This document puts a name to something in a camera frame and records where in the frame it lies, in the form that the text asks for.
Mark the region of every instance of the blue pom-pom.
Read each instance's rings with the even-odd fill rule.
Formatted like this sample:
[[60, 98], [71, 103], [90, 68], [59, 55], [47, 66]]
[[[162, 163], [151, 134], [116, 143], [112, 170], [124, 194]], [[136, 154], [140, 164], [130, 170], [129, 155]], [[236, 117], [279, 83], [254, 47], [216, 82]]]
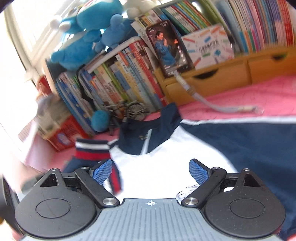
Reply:
[[91, 127], [97, 132], [107, 130], [109, 126], [109, 113], [103, 110], [97, 110], [91, 117]]

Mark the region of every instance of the stuffed toy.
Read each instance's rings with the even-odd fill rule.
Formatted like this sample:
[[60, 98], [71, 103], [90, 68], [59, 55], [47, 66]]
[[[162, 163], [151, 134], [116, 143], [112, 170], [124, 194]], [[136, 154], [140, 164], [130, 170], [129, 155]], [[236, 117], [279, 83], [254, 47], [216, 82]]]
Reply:
[[148, 10], [156, 6], [156, 0], [127, 0], [124, 4], [124, 9], [128, 18], [134, 20], [135, 17], [148, 12]]
[[[87, 64], [97, 54], [94, 45], [101, 40], [101, 29], [108, 28], [112, 16], [122, 12], [123, 6], [119, 0], [90, 0], [74, 7], [64, 19], [55, 17], [51, 27], [65, 34], [73, 34], [73, 37], [64, 42], [60, 50], [52, 53], [51, 61], [70, 71], [76, 71], [81, 65]], [[121, 33], [119, 41], [127, 33]], [[104, 43], [108, 46], [115, 44], [110, 38]]]
[[137, 32], [131, 26], [131, 20], [123, 18], [120, 14], [115, 14], [110, 19], [110, 26], [105, 29], [101, 40], [96, 43], [95, 51], [100, 53], [108, 46], [111, 49], [116, 48], [119, 44], [131, 37], [137, 36]]

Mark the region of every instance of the blue plush toy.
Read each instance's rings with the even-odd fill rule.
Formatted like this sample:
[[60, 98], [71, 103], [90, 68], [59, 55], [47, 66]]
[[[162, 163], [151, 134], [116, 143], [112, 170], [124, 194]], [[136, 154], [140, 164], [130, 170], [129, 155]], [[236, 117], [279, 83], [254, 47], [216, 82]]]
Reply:
[[91, 127], [97, 132], [107, 130], [109, 126], [110, 116], [109, 113], [103, 110], [97, 110], [91, 117]]
[[123, 19], [120, 14], [113, 15], [110, 19], [110, 26], [105, 29], [101, 40], [95, 46], [95, 51], [100, 53], [106, 46], [114, 49], [129, 38], [137, 36], [138, 34], [132, 28], [131, 23], [131, 20]]
[[[122, 12], [123, 6], [119, 0], [90, 0], [73, 8], [66, 18], [56, 17], [51, 27], [74, 36], [51, 55], [51, 61], [75, 71], [101, 52], [95, 51], [95, 43], [99, 43], [96, 50], [103, 50], [106, 46], [114, 48], [128, 38], [137, 36], [131, 21], [123, 20]], [[102, 41], [101, 29], [106, 29]]]

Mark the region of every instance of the gray grip surface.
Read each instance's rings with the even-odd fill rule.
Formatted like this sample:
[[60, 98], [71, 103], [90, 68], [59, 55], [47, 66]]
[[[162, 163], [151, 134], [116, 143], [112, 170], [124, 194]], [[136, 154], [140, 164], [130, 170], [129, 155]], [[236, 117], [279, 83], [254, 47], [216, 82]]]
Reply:
[[[42, 240], [26, 236], [22, 241]], [[62, 241], [234, 241], [212, 228], [198, 209], [179, 205], [176, 199], [125, 199], [104, 209], [84, 231]], [[264, 241], [280, 241], [270, 236]]]

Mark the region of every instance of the wooden drawer organizer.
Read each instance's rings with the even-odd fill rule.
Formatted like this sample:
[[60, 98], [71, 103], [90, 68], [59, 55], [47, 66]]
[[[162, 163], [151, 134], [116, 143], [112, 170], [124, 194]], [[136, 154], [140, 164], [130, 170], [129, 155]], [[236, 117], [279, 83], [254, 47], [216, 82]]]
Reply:
[[[275, 47], [259, 53], [182, 74], [189, 85], [207, 97], [280, 75], [296, 74], [296, 47]], [[164, 78], [160, 69], [155, 76], [169, 102], [183, 105], [195, 101], [174, 77]]]

